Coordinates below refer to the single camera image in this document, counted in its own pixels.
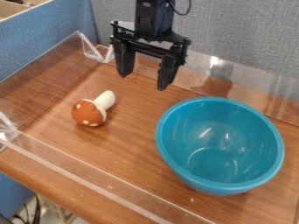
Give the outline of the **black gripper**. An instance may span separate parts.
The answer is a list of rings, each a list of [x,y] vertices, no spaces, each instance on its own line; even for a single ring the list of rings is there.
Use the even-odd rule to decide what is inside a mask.
[[[136,53],[161,59],[157,70],[157,89],[164,91],[173,79],[180,65],[186,62],[186,50],[190,40],[168,29],[157,36],[141,35],[132,22],[113,20],[110,45],[114,50],[116,70],[126,77],[134,68]]]

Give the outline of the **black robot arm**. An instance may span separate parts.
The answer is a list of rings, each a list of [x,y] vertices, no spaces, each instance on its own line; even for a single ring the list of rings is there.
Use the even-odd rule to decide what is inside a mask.
[[[161,60],[157,70],[157,89],[165,90],[173,83],[178,67],[186,63],[186,51],[192,41],[173,32],[173,14],[180,13],[174,0],[136,0],[134,22],[110,21],[116,70],[126,77],[134,69],[136,53]]]

